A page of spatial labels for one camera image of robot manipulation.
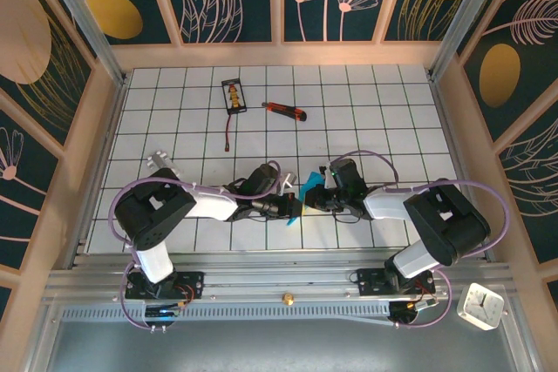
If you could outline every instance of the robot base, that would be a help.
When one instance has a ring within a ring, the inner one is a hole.
[[[358,292],[360,296],[395,296],[422,294],[423,289],[429,293],[436,293],[432,272],[426,270],[411,279],[397,275],[390,269],[358,269]]]
[[[142,273],[133,272],[128,275],[126,299],[199,300],[203,292],[203,276],[203,272],[174,272],[165,280],[152,284]]]

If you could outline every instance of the clock face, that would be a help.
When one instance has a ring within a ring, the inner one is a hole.
[[[498,327],[503,310],[503,298],[477,283],[464,290],[458,305],[463,319],[485,330]]]

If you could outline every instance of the screw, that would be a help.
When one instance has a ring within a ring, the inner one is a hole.
[[[295,303],[295,297],[293,296],[293,294],[287,293],[282,296],[282,303],[291,306]]]

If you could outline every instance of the white grid mat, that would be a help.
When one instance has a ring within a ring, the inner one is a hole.
[[[225,152],[227,113],[221,81],[238,77],[248,111],[233,116],[230,152]],[[262,102],[298,106],[308,120],[296,123],[266,112]],[[330,158],[358,148],[391,159],[403,185],[455,179],[421,66],[136,69],[85,251],[125,251],[108,230],[108,207],[119,188],[150,174],[146,157],[157,150],[173,158],[185,181],[222,185],[248,177],[270,159],[304,183]],[[391,169],[380,159],[355,160],[370,185],[393,180]],[[417,239],[414,227],[403,221],[344,224],[330,214],[309,210],[290,227],[286,220],[183,220],[167,239],[167,247],[171,253],[405,247]]]

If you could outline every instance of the red utility knife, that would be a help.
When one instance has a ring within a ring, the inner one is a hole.
[[[305,121],[306,112],[302,109],[295,108],[294,106],[286,106],[280,104],[274,104],[273,102],[263,102],[262,106],[268,111],[279,113],[285,117],[293,118],[295,121]]]

